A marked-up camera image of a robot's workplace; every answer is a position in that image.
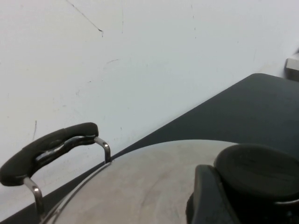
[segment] dark table surface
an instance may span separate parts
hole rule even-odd
[[[299,83],[251,75],[113,157],[160,142],[188,139],[263,144],[299,159]],[[44,197],[46,210],[102,165]],[[33,204],[1,222],[19,223],[38,223]]]

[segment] wall scratch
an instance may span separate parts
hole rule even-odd
[[[106,64],[109,64],[109,63],[111,63],[111,62],[115,62],[115,61],[118,61],[119,59],[114,59],[114,60],[112,60],[112,61],[109,61],[109,62],[107,62]]]
[[[69,3],[71,6],[73,6],[73,7],[74,7],[74,8],[75,8],[81,15],[84,16],[84,18],[86,18],[86,19],[87,19],[87,20],[88,20],[94,27],[96,27],[96,29],[102,33],[102,37],[103,37],[103,35],[104,35],[104,31],[103,31],[103,30],[99,29],[93,22],[91,22],[91,20],[88,19],[87,16],[84,15],[83,12],[81,12],[77,7],[74,6],[74,4],[70,3],[68,0],[65,0],[65,1],[66,1],[67,3]]]
[[[194,32],[195,32],[195,39],[196,39],[196,26],[195,26],[195,20],[194,20],[194,12],[193,12],[192,2],[191,2],[191,11],[192,11],[192,18],[193,18],[193,22],[194,22]]]
[[[36,137],[36,127],[37,127],[37,120],[36,120],[36,124],[34,126],[34,132],[33,132],[33,138],[32,141],[34,141],[34,138]]]
[[[121,0],[121,12],[122,12],[122,27],[121,27],[121,33],[123,33],[123,0]]]

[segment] pressure cooker lid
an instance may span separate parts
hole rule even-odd
[[[199,164],[234,143],[182,140],[125,154],[90,179],[49,223],[186,224]]]

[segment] white wall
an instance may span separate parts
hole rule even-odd
[[[0,2],[0,165],[33,139],[95,122],[113,154],[246,76],[283,75],[297,0]],[[78,148],[33,176],[48,194],[103,160]],[[0,187],[0,220],[32,203]]]

